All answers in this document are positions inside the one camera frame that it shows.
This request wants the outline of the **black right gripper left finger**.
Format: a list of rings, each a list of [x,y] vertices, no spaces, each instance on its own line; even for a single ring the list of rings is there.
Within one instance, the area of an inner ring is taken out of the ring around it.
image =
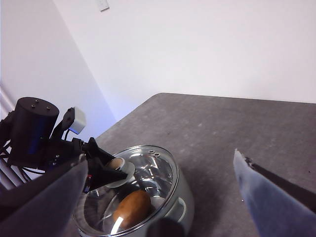
[[[2,237],[59,237],[82,194],[88,173],[83,154],[35,180],[0,194]]]

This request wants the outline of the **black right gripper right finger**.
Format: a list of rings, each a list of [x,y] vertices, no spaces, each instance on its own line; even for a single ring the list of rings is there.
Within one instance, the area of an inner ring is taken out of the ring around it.
[[[234,151],[239,190],[262,237],[314,237],[316,195]]]

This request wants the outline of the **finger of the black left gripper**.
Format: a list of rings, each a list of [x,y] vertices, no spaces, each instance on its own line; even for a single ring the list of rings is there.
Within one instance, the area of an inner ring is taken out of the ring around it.
[[[99,148],[95,138],[90,137],[88,141],[88,151],[93,158],[99,158],[103,165],[107,165],[115,157],[110,153]]]
[[[126,173],[103,166],[98,159],[89,159],[85,190],[93,191],[106,184],[124,180],[126,177]]]

